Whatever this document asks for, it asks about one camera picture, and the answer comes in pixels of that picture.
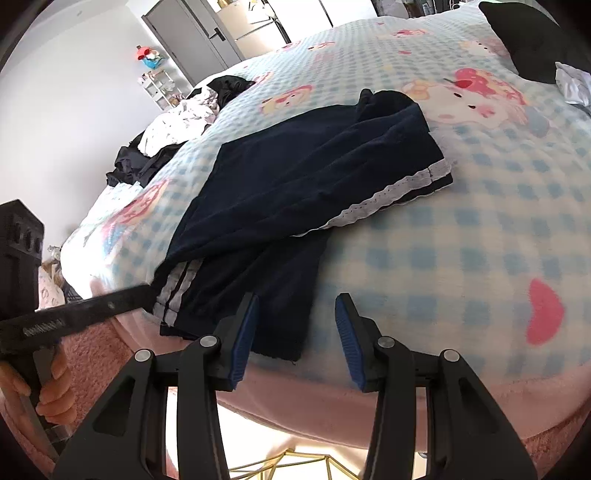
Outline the person's left hand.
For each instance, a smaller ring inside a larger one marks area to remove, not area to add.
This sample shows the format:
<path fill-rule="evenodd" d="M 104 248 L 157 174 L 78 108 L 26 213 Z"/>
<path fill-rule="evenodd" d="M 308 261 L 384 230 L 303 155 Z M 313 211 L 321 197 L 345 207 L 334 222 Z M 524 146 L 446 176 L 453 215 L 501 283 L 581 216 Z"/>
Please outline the person's left hand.
<path fill-rule="evenodd" d="M 21 375 L 5 361 L 1 362 L 1 391 L 9 416 L 23 429 L 27 423 L 27 415 L 20 397 L 29 397 L 31 389 Z M 55 351 L 51 363 L 51 376 L 40 390 L 36 412 L 49 423 L 56 425 L 69 425 L 76 419 L 72 375 L 61 347 Z"/>

